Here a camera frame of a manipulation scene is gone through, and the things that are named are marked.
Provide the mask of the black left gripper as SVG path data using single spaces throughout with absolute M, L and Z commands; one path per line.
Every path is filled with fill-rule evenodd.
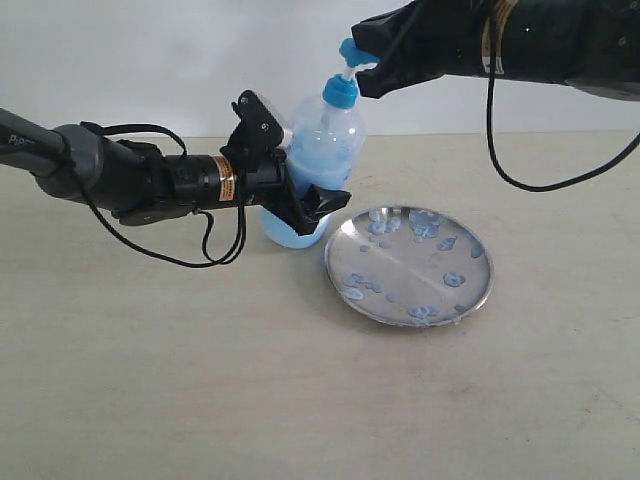
M 351 193 L 309 184 L 296 192 L 278 157 L 266 158 L 251 171 L 223 155 L 171 156 L 168 166 L 173 201 L 202 210 L 258 205 L 291 227 L 296 234 L 314 230 L 329 214 L 347 206 Z

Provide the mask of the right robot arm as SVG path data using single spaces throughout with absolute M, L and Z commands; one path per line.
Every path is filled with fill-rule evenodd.
M 357 76 L 368 98 L 442 76 L 490 74 L 639 98 L 636 1 L 412 1 L 351 34 L 379 61 Z

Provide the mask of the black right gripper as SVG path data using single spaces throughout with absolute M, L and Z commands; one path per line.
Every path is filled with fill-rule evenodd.
M 442 76 L 590 83 L 592 1 L 411 1 L 351 27 L 356 47 L 379 63 L 357 74 L 364 98 Z

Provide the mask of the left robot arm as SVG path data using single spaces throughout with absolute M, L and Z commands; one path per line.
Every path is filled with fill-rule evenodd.
M 239 123 L 217 155 L 165 155 L 155 144 L 128 138 L 169 132 L 157 125 L 46 129 L 3 110 L 1 162 L 29 172 L 49 196 L 94 204 L 123 226 L 257 204 L 306 235 L 347 205 L 351 195 L 338 187 L 294 186 L 285 163 L 288 131 L 268 107 L 251 100 L 232 109 Z

